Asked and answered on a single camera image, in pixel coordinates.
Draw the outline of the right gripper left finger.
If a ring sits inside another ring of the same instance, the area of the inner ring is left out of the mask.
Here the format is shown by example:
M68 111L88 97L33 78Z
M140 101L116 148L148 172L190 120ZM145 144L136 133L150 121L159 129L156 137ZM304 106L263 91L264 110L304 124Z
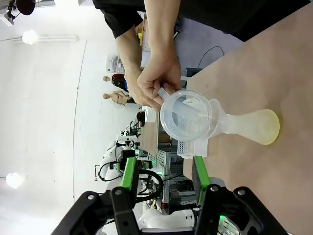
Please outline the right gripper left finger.
M138 179L137 160L130 157L120 186L102 195L84 192L51 235L96 235L109 219L114 219L118 235L140 235L133 213Z

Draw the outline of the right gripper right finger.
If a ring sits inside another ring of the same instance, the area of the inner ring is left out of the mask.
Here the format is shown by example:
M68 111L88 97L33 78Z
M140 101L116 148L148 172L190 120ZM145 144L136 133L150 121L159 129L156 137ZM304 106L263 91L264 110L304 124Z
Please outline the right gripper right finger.
M249 188L229 191L212 183L201 156L193 157L192 181L201 207L194 235L217 235L221 216L228 218L240 235L288 235Z

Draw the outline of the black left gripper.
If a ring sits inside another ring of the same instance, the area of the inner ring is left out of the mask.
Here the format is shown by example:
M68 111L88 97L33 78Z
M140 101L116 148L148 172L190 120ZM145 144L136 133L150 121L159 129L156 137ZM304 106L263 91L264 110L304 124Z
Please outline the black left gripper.
M151 169L153 167L152 161L147 160L145 162L142 160L138 160L136 158L134 150L122 150L121 151L121 163L119 161L115 162L114 163L114 169L116 169L116 170L121 169L122 171L125 171L127 159L130 157L135 157L135 159L137 160L137 163L138 163L138 169Z

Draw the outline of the clear plastic handled beaker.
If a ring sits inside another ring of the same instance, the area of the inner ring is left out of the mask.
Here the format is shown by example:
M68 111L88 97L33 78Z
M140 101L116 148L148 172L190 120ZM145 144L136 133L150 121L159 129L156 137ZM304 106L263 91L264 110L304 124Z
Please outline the clear plastic handled beaker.
M163 98L160 121L165 132L178 141L208 139L217 125L219 102L189 90L168 94L158 91Z

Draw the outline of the person's left forearm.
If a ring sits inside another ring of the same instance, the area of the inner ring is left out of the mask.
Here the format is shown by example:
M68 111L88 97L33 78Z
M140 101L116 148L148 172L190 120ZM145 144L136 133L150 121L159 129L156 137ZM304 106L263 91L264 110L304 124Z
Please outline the person's left forearm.
M149 47L153 57L175 54L174 27L180 0L144 0L149 29Z

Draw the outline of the person's right forearm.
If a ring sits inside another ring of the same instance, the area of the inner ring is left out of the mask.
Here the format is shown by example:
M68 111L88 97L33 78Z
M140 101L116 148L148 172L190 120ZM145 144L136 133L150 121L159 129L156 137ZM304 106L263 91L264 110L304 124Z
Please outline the person's right forearm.
M115 41L125 73L141 73L142 49L135 26L118 36Z

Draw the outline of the person's left hand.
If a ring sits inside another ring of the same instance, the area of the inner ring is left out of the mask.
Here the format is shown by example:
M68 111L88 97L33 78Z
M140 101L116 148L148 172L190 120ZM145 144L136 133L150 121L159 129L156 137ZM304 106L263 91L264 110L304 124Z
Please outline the person's left hand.
M151 54L147 66L138 78L138 85L148 98L163 103L158 94L163 88L168 94L181 89L181 68L175 53Z

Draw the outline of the mannequin in dark red clothes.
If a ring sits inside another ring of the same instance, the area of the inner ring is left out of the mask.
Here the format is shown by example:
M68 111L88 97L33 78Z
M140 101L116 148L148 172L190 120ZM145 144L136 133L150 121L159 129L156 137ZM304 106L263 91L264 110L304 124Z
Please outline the mannequin in dark red clothes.
M125 80L124 74L113 74L111 77L104 76L103 81L105 82L111 82L114 86L119 87L123 89L124 91L128 91L127 82Z

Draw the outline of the translucent plastic conical flask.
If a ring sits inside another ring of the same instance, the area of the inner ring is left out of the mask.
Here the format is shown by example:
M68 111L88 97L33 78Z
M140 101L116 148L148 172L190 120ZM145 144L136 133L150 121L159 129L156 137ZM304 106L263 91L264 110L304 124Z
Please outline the translucent plastic conical flask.
M218 124L221 133L236 134L262 145L273 143L280 132L279 118L270 109L243 115L225 114Z

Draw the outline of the translucent plastic funnel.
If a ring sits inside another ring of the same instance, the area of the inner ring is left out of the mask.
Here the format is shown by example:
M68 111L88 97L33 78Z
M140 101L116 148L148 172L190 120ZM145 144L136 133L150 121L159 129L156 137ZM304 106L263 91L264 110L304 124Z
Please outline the translucent plastic funnel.
M211 113L209 116L209 129L207 132L207 137L210 139L226 132L227 114L217 99L209 100L209 105L211 108Z

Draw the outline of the round ceiling lamp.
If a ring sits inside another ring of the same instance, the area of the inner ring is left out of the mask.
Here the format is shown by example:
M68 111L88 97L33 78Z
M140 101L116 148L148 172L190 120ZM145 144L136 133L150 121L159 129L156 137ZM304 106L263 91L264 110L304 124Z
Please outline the round ceiling lamp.
M5 181L7 185L11 188L17 189L23 184L24 178L19 173L12 172L7 174L7 176L5 177Z
M26 31L23 35L22 35L22 41L25 43L25 44L28 44L28 45L32 45L34 44L35 42L37 42L39 36L38 34L30 29L28 31Z

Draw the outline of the stacked cardboard boxes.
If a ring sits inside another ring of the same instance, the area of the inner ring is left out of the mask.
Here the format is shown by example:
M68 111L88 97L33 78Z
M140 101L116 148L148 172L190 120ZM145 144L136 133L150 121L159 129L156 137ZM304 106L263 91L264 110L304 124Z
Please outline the stacked cardboard boxes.
M138 14L142 18L142 22L135 27L136 34L139 38L139 43L142 51L150 52L147 16L146 13L142 11L138 11Z

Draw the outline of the long ceiling tube light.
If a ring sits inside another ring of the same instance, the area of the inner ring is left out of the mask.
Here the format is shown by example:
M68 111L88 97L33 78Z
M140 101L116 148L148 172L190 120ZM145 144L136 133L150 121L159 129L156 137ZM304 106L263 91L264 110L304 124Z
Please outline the long ceiling tube light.
M75 42L79 41L78 35L63 35L63 36L39 36L37 41L39 42Z

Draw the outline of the person in black t-shirt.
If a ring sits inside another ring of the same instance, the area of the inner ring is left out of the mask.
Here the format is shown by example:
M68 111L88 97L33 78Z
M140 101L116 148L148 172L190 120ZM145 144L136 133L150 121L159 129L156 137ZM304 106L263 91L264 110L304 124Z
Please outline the person in black t-shirt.
M144 0L92 0L114 37L138 26ZM181 0L179 17L205 24L245 42L294 13L310 0Z

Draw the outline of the black dome fixture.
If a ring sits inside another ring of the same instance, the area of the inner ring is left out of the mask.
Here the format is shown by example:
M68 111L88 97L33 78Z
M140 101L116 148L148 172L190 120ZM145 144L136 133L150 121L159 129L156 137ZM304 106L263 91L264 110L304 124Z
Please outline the black dome fixture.
M35 0L16 0L16 7L23 15L31 15L35 9Z

